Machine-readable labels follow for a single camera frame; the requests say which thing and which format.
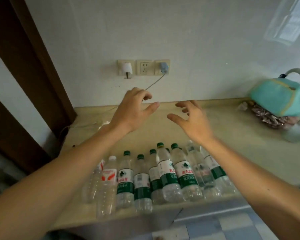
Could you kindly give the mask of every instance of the forearm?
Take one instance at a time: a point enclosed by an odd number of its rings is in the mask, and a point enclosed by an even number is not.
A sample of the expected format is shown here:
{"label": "forearm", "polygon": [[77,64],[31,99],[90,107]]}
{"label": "forearm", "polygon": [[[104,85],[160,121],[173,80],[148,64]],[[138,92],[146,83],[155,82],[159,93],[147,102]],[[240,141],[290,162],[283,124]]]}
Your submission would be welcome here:
{"label": "forearm", "polygon": [[285,212],[300,222],[300,189],[239,155],[219,140],[203,146],[255,209]]}
{"label": "forearm", "polygon": [[124,134],[108,127],[0,195],[0,239],[40,238]]}

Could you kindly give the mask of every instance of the countertop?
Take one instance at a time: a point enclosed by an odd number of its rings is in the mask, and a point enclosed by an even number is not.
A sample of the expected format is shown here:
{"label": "countertop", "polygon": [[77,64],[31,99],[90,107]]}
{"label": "countertop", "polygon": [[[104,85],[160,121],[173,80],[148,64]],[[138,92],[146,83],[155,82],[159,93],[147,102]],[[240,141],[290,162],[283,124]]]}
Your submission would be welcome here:
{"label": "countertop", "polygon": [[[300,143],[285,141],[282,137],[282,131],[273,130],[261,124],[250,111],[236,110],[238,104],[243,100],[243,98],[205,100],[200,101],[200,104],[207,111],[214,133],[224,143],[288,183],[300,186]],[[78,117],[69,130],[61,153],[71,150],[73,145],[82,143],[91,137],[103,122],[110,121],[116,110],[112,108],[115,106],[76,108]],[[165,147],[170,147],[172,143],[178,143],[180,147],[185,148],[189,138],[179,126],[166,118],[168,113],[186,117],[181,109],[174,106],[173,102],[162,103],[141,128],[129,133],[116,143],[105,155],[105,159],[109,155],[120,158],[125,150],[130,150],[132,157],[136,157],[137,154],[148,155],[149,150],[155,148],[158,142],[163,142]],[[221,201],[238,197],[240,196],[228,195]],[[209,201],[166,204],[155,206],[154,212],[208,203]],[[82,204],[80,191],[78,191],[52,226],[52,229],[136,215],[137,213],[133,210],[122,210],[107,219],[97,219],[96,205]]]}

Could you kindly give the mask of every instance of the turquoise bag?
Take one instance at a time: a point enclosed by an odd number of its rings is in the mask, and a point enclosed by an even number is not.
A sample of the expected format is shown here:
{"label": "turquoise bag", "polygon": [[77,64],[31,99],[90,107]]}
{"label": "turquoise bag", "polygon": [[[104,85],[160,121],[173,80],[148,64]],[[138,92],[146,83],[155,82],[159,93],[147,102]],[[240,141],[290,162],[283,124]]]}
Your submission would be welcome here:
{"label": "turquoise bag", "polygon": [[300,68],[262,81],[251,90],[251,99],[275,116],[300,116],[300,83],[285,78],[292,72],[300,74]]}

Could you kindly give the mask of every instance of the green bottle cap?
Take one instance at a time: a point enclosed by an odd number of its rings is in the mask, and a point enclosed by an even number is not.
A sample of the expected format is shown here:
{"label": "green bottle cap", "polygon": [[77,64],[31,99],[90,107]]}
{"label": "green bottle cap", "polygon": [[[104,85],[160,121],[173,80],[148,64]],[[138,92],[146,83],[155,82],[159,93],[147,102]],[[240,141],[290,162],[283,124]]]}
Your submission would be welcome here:
{"label": "green bottle cap", "polygon": [[178,148],[178,144],[177,144],[177,143],[171,144],[171,149],[173,150],[173,149],[175,149],[175,148]]}
{"label": "green bottle cap", "polygon": [[164,147],[164,144],[163,144],[162,142],[159,142],[159,143],[157,144],[157,148],[161,148],[161,147]]}
{"label": "green bottle cap", "polygon": [[144,157],[144,155],[143,154],[139,154],[138,156],[137,156],[137,159],[139,160],[139,159],[144,159],[145,157]]}

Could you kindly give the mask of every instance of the tiled floor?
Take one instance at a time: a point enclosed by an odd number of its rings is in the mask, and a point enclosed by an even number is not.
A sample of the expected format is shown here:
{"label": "tiled floor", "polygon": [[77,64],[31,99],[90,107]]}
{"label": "tiled floor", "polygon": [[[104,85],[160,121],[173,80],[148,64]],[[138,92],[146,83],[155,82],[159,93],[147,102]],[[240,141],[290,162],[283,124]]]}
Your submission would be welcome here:
{"label": "tiled floor", "polygon": [[278,240],[256,213],[236,214],[144,234],[133,240]]}

